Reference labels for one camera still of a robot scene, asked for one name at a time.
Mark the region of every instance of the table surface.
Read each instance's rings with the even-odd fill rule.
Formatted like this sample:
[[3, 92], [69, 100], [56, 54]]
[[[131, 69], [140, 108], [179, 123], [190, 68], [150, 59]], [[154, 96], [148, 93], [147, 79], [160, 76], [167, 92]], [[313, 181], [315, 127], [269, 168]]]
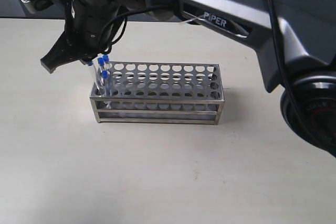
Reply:
[[62, 20], [2, 19], [0, 223], [335, 223], [336, 161], [286, 126], [255, 53], [203, 27], [129, 23], [111, 59], [218, 63], [219, 126], [101, 123], [91, 76], [40, 58]]

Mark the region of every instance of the blue test tube cap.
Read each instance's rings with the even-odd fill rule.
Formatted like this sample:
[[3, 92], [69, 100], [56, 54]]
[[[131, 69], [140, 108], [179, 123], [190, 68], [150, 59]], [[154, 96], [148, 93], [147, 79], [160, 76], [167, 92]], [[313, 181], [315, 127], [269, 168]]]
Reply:
[[109, 62], [110, 61], [109, 56], [108, 55], [103, 55], [103, 60], [105, 62]]
[[98, 58], [98, 65], [99, 66], [104, 66], [104, 60], [103, 60], [103, 58]]
[[105, 80], [105, 79], [107, 79], [109, 77], [109, 73], [106, 70], [104, 70], [104, 71], [101, 72], [101, 76]]

